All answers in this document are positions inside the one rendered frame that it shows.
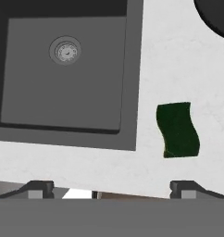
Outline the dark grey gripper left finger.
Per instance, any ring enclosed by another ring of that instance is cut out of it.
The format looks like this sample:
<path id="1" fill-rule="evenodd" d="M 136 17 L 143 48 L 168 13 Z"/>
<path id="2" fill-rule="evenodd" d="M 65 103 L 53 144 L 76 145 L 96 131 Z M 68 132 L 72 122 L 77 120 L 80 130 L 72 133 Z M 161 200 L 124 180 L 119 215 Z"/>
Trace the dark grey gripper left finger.
<path id="1" fill-rule="evenodd" d="M 53 181 L 29 181 L 17 190 L 0 194 L 0 199 L 54 199 Z"/>

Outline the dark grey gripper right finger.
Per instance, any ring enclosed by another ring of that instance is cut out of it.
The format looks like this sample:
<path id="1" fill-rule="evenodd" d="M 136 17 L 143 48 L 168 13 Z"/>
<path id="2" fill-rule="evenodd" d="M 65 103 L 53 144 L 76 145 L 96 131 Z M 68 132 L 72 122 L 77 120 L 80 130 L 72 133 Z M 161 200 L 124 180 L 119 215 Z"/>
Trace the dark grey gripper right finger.
<path id="1" fill-rule="evenodd" d="M 171 199 L 224 199 L 224 194 L 209 191 L 195 181 L 171 181 Z"/>

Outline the dark green sponge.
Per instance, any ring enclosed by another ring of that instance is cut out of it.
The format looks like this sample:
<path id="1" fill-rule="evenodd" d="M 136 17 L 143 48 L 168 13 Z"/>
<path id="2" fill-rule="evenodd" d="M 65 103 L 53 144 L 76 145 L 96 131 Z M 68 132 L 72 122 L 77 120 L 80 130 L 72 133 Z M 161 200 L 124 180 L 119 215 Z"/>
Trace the dark green sponge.
<path id="1" fill-rule="evenodd" d="M 156 123 L 164 139 L 164 158 L 198 156 L 200 140 L 190 102 L 158 105 Z"/>

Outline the dark grey sink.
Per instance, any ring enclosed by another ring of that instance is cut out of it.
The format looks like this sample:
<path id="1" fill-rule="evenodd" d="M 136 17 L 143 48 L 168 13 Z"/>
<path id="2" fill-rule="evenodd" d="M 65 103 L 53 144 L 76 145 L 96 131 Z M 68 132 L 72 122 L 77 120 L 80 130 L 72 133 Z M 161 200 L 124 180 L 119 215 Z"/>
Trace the dark grey sink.
<path id="1" fill-rule="evenodd" d="M 143 0 L 0 0 L 0 141 L 133 151 Z"/>

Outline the black pan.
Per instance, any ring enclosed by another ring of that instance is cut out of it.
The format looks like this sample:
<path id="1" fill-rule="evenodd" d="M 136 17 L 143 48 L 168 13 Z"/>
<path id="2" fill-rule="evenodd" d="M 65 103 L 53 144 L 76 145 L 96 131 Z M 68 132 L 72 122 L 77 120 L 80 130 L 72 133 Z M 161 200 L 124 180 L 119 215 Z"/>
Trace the black pan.
<path id="1" fill-rule="evenodd" d="M 202 21 L 224 38 L 224 0 L 193 0 Z"/>

